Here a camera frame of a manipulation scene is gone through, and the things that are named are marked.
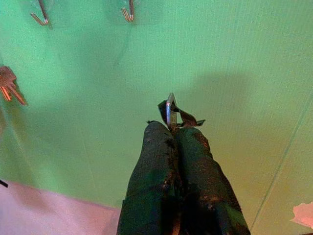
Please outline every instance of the brass key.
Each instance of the brass key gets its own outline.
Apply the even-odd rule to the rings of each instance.
[[[0,67],[0,90],[6,101],[11,101],[10,93],[12,93],[15,98],[22,104],[25,105],[26,101],[23,97],[16,91],[16,86],[14,84],[16,76],[7,66]]]

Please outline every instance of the green wall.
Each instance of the green wall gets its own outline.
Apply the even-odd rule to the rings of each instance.
[[[257,227],[312,109],[313,1],[134,2],[128,23],[127,1],[46,0],[50,29],[31,18],[42,18],[36,1],[0,0],[0,63],[28,102],[0,101],[0,178],[120,207],[145,121],[160,120],[157,104],[174,92],[207,120],[201,130]],[[312,146],[295,155],[309,159]]]

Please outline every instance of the metal hook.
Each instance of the metal hook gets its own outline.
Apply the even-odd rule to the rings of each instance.
[[[43,13],[43,15],[44,15],[44,22],[42,22],[39,18],[38,18],[38,16],[36,16],[36,14],[35,13],[30,13],[31,14],[31,16],[35,19],[35,21],[37,21],[37,23],[38,24],[40,24],[41,26],[45,26],[45,25],[47,25],[47,24],[49,24],[49,19],[48,19],[48,15],[47,15],[47,13],[46,13],[46,11],[45,11],[45,7],[44,7],[44,3],[43,3],[43,0],[38,0],[38,2],[39,2],[39,5],[40,5],[40,8],[41,8],[41,11],[42,11],[42,13]]]
[[[122,12],[123,12],[123,15],[125,16],[125,19],[128,22],[132,22],[134,21],[134,0],[129,0],[129,11],[130,11],[130,14],[128,14],[125,7],[122,8]]]

